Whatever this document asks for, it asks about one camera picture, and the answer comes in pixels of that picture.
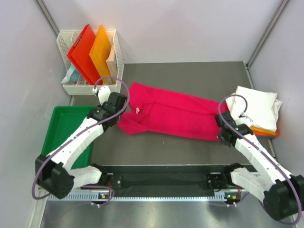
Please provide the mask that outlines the magenta t shirt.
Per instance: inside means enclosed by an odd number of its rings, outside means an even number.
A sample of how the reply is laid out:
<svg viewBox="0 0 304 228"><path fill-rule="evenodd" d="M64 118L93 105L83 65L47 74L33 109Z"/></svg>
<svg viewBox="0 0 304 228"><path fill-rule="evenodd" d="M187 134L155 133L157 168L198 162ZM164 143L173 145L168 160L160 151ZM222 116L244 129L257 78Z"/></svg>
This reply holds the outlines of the magenta t shirt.
<svg viewBox="0 0 304 228"><path fill-rule="evenodd" d="M139 83L130 87L129 106L118 123L127 135L156 132L208 141L217 141L220 132L215 116L228 111L226 104Z"/></svg>

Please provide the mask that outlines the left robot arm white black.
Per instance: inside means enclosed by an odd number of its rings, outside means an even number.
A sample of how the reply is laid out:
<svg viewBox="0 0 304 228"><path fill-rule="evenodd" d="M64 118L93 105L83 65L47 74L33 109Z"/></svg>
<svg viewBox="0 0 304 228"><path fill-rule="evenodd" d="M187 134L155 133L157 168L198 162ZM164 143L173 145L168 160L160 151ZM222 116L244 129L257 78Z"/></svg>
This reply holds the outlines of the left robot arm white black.
<svg viewBox="0 0 304 228"><path fill-rule="evenodd" d="M34 182L58 199L63 199L71 190L86 185L105 187L108 177L103 174L101 166L89 165L78 169L73 169L72 166L97 137L118 123L129 100L129 94L111 92L107 101L93 108L62 145L47 156L40 155L36 158Z"/></svg>

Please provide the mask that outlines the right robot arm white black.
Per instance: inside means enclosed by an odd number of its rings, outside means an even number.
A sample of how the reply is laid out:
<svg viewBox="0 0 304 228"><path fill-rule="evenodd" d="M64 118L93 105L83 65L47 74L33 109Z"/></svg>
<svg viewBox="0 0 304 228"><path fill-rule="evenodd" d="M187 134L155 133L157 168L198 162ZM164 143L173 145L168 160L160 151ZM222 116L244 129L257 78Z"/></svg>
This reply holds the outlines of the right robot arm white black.
<svg viewBox="0 0 304 228"><path fill-rule="evenodd" d="M218 139L244 155L259 173L256 176L243 165L234 163L221 172L223 185L247 190L276 221L301 215L304 210L303 176L294 176L282 167L260 144L253 131L244 123L237 125L229 112L219 113L215 119L220 128Z"/></svg>

